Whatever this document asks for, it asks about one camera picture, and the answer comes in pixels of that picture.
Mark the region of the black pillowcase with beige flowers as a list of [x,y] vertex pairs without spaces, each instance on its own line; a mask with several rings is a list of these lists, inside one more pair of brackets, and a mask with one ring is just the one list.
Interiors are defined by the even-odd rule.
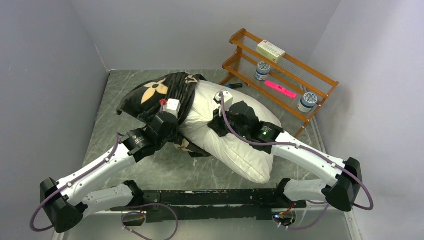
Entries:
[[[120,140],[136,162],[154,155],[166,143],[182,148],[192,158],[210,156],[179,130],[189,116],[200,80],[204,80],[201,74],[169,73],[138,85],[121,99],[116,108],[117,115],[126,113],[145,124],[141,128],[129,131]],[[171,113],[160,112],[162,99],[180,101],[178,118]]]

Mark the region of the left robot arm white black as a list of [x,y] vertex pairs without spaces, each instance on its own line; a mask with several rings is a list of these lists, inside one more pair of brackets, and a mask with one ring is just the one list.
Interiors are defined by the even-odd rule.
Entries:
[[59,180],[51,177],[40,183],[40,206],[51,222],[51,228],[64,233],[82,219],[115,207],[137,210],[143,203],[143,192],[134,181],[94,191],[94,188],[118,172],[154,155],[178,130],[178,115],[162,111],[142,128],[117,134],[111,149],[82,169]]

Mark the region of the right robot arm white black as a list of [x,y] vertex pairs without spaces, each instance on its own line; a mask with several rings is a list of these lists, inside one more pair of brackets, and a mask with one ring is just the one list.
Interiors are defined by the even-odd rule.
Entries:
[[283,179],[274,195],[278,206],[286,208],[306,200],[323,200],[343,212],[359,206],[355,201],[359,191],[366,187],[361,164],[355,158],[333,157],[299,141],[274,123],[259,120],[254,109],[244,101],[219,103],[208,127],[220,138],[232,134],[249,148],[282,157],[319,178],[321,188],[312,187],[307,181]]

